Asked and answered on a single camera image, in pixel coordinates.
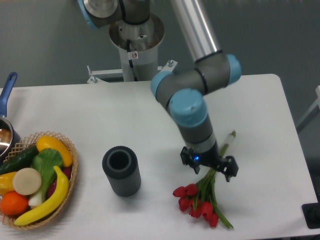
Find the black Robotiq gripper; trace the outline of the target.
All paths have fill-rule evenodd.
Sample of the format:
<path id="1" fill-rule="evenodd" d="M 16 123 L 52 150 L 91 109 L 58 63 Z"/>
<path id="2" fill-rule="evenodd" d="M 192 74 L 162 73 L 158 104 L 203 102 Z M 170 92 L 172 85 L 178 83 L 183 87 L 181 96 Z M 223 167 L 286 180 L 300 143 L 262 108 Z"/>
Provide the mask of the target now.
<path id="1" fill-rule="evenodd" d="M 196 175 L 200 171 L 200 165 L 216 168 L 217 172 L 224 174 L 227 182 L 236 177 L 239 170 L 236 159 L 232 155 L 220 157 L 217 142 L 205 152 L 196 152 L 184 146 L 180 152 L 180 158 L 183 165 L 192 168 Z"/>

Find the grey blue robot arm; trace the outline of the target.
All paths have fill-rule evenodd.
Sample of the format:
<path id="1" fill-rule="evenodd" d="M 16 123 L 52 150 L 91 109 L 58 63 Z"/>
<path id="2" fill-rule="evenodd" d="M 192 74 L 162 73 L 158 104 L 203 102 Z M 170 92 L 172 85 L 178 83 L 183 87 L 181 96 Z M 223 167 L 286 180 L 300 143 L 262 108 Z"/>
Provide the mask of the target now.
<path id="1" fill-rule="evenodd" d="M 183 73 L 174 64 L 158 68 L 158 47 L 164 25 L 151 13 L 148 0 L 80 0 L 86 23 L 109 26 L 109 37 L 118 48 L 126 82 L 150 81 L 155 99 L 177 124 L 185 142 L 180 157 L 196 173 L 200 166 L 215 169 L 227 180 L 238 173 L 232 156 L 222 157 L 203 97 L 225 88 L 242 75 L 237 58 L 219 45 L 200 0 L 173 0 L 175 16 L 195 64 Z"/>

